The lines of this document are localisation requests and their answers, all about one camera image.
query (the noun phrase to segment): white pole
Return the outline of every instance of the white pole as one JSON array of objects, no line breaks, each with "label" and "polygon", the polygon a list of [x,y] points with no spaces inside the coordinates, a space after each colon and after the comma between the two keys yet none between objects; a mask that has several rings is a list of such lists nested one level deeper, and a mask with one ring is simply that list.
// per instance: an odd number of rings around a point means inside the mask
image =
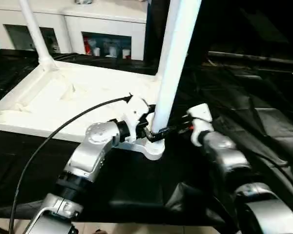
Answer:
[{"label": "white pole", "polygon": [[171,0],[157,77],[162,79],[152,131],[167,127],[201,0]]},{"label": "white pole", "polygon": [[27,0],[20,0],[20,5],[22,13],[27,22],[29,33],[34,41],[36,50],[39,55],[39,63],[42,65],[44,70],[50,70],[50,68],[55,67],[54,60],[48,52],[36,18],[34,17],[34,14],[31,11]]}]

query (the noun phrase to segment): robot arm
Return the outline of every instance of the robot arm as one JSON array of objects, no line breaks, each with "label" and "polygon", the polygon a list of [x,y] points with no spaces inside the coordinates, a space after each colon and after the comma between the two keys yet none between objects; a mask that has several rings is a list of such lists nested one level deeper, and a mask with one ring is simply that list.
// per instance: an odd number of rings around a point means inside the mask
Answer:
[{"label": "robot arm", "polygon": [[24,233],[78,233],[71,221],[83,211],[82,196],[88,185],[95,181],[105,155],[120,142],[136,139],[133,129],[136,129],[139,119],[149,110],[144,100],[132,97],[123,121],[92,124],[59,176],[55,191],[46,196]]},{"label": "robot arm", "polygon": [[[150,109],[142,99],[133,97],[123,121],[92,124],[59,176],[55,191],[46,196],[25,234],[78,233],[71,221],[83,211],[81,197],[87,186],[95,181],[105,155],[113,147],[124,141],[133,143],[141,137],[156,142],[172,131],[183,132],[188,128],[193,129],[192,143],[201,146],[217,167],[215,171],[220,175],[215,181],[217,190],[228,193],[230,199],[233,197],[236,206],[233,212],[237,212],[242,233],[293,234],[293,212],[266,184],[247,178],[248,173],[243,172],[251,170],[250,164],[231,139],[214,131],[206,104],[190,108],[188,115],[183,116],[178,124],[158,133],[146,127],[145,117]],[[231,181],[231,178],[239,176],[246,178],[234,183]]]}]

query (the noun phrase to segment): cabinet door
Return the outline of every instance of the cabinet door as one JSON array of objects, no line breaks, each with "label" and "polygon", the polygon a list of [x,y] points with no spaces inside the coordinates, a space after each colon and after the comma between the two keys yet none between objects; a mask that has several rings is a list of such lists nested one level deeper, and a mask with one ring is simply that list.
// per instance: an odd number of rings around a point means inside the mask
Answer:
[{"label": "cabinet door", "polygon": [[75,16],[65,16],[73,52],[85,54],[85,36],[104,37],[108,40],[129,39],[131,58],[143,60],[145,48],[146,25],[144,23],[133,23],[108,19],[94,19]]},{"label": "cabinet door", "polygon": [[[71,45],[64,16],[34,13],[48,49],[70,53]],[[34,50],[33,41],[21,11],[0,10],[0,49]]]}]

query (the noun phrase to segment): white cabinet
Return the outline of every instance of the white cabinet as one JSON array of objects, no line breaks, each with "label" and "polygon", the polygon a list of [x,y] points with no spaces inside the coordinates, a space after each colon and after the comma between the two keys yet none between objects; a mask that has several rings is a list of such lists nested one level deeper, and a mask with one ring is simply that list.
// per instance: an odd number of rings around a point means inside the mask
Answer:
[{"label": "white cabinet", "polygon": [[[119,44],[124,40],[131,58],[143,60],[146,1],[94,0],[89,5],[78,5],[74,0],[28,1],[50,50],[58,46],[61,53],[85,54],[85,35],[93,40],[99,35],[103,41],[116,41],[120,52],[123,46]],[[0,49],[31,49],[25,26],[18,0],[0,0]]]},{"label": "white cabinet", "polygon": [[146,25],[143,23],[123,22],[108,19],[93,19],[65,16],[73,51],[85,54],[84,36],[90,33],[127,36],[131,40],[131,58],[143,60]]},{"label": "white cabinet", "polygon": [[[48,47],[57,44],[59,52],[70,53],[71,45],[64,16],[35,13]],[[0,49],[32,49],[32,40],[21,11],[0,10]]]}]

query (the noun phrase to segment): red object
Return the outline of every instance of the red object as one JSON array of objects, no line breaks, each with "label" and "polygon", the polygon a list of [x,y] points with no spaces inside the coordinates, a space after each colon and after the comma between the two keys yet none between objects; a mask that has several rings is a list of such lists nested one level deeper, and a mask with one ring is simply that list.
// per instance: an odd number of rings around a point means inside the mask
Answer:
[{"label": "red object", "polygon": [[88,38],[84,38],[84,51],[86,52],[86,55],[91,55],[91,47],[88,43]]}]

